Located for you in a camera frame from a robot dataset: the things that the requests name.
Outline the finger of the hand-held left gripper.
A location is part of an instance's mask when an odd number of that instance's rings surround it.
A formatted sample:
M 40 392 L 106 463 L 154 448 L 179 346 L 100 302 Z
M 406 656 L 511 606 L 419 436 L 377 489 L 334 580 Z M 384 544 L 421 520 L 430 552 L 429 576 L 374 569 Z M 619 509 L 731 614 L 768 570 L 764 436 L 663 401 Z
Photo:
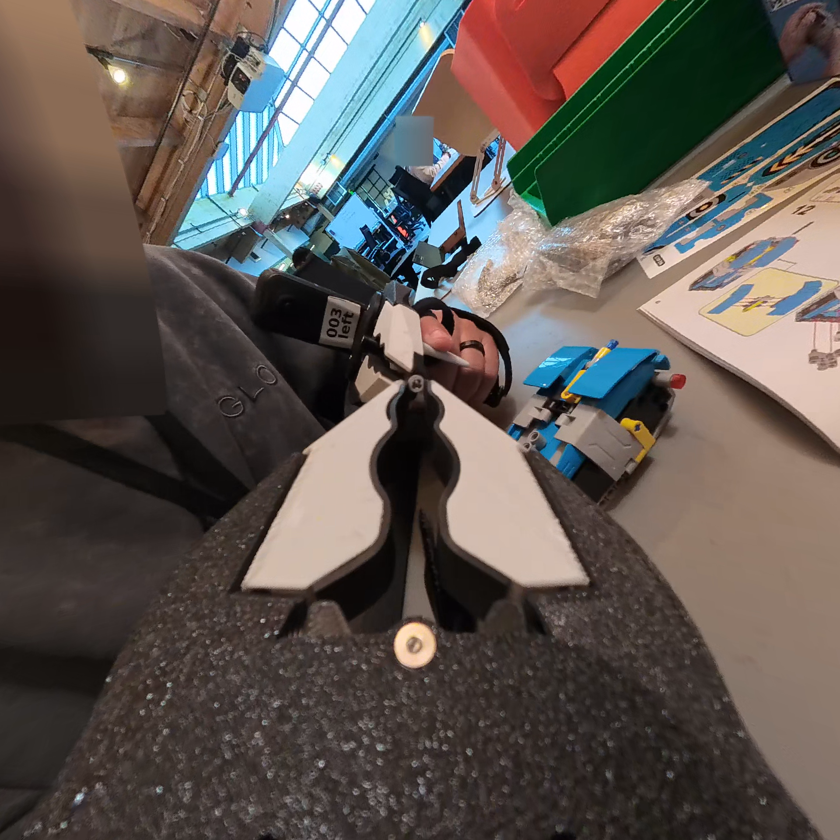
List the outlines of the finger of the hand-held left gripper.
M 425 355 L 421 319 L 404 304 L 382 304 L 377 319 L 377 339 L 388 364 L 400 375 L 415 373 Z
M 404 371 L 383 358 L 364 358 L 354 379 L 360 403 L 369 403 L 394 382 L 404 379 Z

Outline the red plastic bin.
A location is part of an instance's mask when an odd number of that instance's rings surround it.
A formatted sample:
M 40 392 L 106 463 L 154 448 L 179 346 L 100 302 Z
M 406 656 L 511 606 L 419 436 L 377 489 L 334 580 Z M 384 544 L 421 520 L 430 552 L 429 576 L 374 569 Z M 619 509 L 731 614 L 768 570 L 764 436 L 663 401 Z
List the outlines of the red plastic bin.
M 516 152 L 662 5 L 659 1 L 475 1 L 453 72 Z

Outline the green plastic bin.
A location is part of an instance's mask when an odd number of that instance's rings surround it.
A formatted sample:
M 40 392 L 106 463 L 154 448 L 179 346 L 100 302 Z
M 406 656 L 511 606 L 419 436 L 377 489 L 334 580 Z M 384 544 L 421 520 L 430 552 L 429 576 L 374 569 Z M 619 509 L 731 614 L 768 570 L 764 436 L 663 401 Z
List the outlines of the green plastic bin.
M 784 72 L 760 1 L 661 3 L 515 153 L 550 224 L 638 194 Z

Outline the instruction booklet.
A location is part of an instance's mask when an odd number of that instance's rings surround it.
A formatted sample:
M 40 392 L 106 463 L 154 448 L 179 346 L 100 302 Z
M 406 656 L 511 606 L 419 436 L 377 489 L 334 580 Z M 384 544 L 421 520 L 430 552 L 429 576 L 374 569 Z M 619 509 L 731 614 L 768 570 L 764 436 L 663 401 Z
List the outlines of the instruction booklet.
M 838 450 L 837 182 L 796 197 L 638 310 Z

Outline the person's left hand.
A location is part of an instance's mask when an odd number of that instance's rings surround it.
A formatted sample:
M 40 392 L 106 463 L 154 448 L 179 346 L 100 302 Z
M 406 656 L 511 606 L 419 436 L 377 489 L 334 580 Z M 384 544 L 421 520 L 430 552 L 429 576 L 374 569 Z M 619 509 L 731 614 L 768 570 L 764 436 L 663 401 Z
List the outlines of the person's left hand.
M 434 351 L 432 379 L 473 406 L 496 406 L 510 386 L 504 337 L 471 312 L 427 299 L 416 306 L 423 343 Z

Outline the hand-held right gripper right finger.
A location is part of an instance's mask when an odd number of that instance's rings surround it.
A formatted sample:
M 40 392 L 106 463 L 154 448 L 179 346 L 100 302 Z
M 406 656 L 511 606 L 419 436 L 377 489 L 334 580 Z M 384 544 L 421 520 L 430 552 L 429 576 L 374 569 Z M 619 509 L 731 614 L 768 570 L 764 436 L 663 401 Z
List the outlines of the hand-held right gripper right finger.
M 511 592 L 556 592 L 590 583 L 531 469 L 509 436 L 437 383 L 432 464 L 445 592 L 457 601 L 498 601 Z

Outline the blue sticker sheet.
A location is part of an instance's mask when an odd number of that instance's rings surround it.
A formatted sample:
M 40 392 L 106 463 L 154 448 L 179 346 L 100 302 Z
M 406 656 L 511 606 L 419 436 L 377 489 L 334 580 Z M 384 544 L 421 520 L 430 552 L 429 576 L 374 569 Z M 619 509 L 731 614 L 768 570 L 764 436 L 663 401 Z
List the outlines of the blue sticker sheet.
M 838 169 L 839 79 L 827 81 L 698 174 L 706 186 L 637 258 L 656 277 L 719 238 L 768 213 Z

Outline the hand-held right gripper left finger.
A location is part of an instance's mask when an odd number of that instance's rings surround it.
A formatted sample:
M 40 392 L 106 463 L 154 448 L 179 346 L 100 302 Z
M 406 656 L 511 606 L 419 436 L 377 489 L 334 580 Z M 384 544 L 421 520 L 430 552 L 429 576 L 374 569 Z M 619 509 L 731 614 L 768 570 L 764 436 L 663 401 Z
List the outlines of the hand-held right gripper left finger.
M 274 521 L 242 580 L 244 592 L 316 592 L 382 546 L 387 502 L 375 456 L 391 436 L 390 384 L 307 448 Z

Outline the crumpled clear plastic bag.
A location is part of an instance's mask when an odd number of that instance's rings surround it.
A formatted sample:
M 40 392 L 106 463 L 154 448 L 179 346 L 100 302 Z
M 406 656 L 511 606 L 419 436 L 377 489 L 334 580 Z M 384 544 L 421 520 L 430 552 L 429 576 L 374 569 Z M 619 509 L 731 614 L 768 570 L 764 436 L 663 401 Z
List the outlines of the crumpled clear plastic bag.
M 597 298 L 624 268 L 699 201 L 706 184 L 691 178 L 625 196 L 550 225 L 519 194 L 511 212 L 465 263 L 453 287 L 482 317 L 516 291 L 570 291 Z

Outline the partly built blue toy robot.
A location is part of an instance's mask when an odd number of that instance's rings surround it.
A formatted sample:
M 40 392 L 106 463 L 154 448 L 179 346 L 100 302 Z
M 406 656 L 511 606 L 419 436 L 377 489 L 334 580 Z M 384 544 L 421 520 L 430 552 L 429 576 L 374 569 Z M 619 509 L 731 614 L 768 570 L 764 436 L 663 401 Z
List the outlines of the partly built blue toy robot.
M 665 430 L 686 377 L 657 349 L 565 346 L 526 378 L 534 393 L 507 434 L 604 505 Z

